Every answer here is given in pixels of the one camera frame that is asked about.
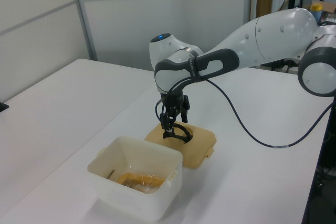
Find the white plastic container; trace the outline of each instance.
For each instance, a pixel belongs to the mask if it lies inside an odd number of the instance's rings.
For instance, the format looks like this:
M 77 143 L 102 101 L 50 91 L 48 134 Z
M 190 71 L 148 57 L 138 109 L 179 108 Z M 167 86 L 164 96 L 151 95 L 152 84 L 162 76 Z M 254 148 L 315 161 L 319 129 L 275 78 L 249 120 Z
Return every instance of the white plastic container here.
M 89 165 L 98 197 L 137 217 L 157 221 L 182 186 L 180 152 L 144 140 L 122 136 L 114 140 Z M 107 179 L 135 171 L 165 178 L 157 191 L 145 194 Z

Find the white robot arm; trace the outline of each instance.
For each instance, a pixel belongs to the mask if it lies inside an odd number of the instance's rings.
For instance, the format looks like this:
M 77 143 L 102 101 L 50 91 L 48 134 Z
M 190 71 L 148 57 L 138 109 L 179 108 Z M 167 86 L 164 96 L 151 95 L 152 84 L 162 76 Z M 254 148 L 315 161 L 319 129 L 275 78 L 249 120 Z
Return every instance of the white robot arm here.
M 301 86 L 314 95 L 336 96 L 336 25 L 318 26 L 305 9 L 254 19 L 206 53 L 171 34 L 153 38 L 149 49 L 155 82 L 166 108 L 160 117 L 157 115 L 165 130 L 163 137 L 177 137 L 185 143 L 192 136 L 175 121 L 181 114 L 182 121 L 187 122 L 190 105 L 182 90 L 194 82 L 284 58 L 300 58 Z M 181 128 L 187 137 L 176 135 L 174 127 Z

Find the yellow bottle cap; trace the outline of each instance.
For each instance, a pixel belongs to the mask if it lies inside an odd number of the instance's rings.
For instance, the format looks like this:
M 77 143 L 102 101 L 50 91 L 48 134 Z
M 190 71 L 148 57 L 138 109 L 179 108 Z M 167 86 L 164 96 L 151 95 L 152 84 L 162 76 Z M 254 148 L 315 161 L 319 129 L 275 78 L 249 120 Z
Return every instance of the yellow bottle cap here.
M 310 10 L 318 12 L 319 10 L 322 10 L 322 5 L 319 3 L 315 3 L 310 6 Z

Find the white wall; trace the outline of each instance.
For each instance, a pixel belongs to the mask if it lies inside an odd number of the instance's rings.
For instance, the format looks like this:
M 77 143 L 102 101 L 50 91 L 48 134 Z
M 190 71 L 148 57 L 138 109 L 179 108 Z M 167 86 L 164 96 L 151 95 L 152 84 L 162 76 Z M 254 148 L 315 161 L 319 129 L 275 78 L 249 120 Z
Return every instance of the white wall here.
M 243 24 L 244 0 L 83 0 L 99 61 L 152 70 L 161 33 L 210 50 Z
M 75 0 L 0 0 L 0 101 L 89 58 Z

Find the white table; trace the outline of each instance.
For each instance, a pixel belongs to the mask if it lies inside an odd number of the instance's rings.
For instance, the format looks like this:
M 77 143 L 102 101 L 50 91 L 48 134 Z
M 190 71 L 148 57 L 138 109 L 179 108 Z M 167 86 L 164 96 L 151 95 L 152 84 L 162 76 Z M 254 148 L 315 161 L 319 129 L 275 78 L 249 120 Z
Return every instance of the white table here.
M 0 217 L 135 100 L 153 72 L 77 60 L 0 113 Z
M 296 76 L 241 69 L 213 81 L 232 99 L 251 133 L 269 144 L 297 140 L 332 102 L 314 97 Z M 224 97 L 206 82 L 184 89 L 190 124 L 215 133 L 210 159 L 184 168 L 183 186 L 161 223 L 301 223 L 328 113 L 300 144 L 270 149 L 241 128 Z M 151 85 L 98 134 L 71 155 L 0 223 L 142 223 L 99 201 L 86 167 L 116 137 L 143 139 L 158 123 Z

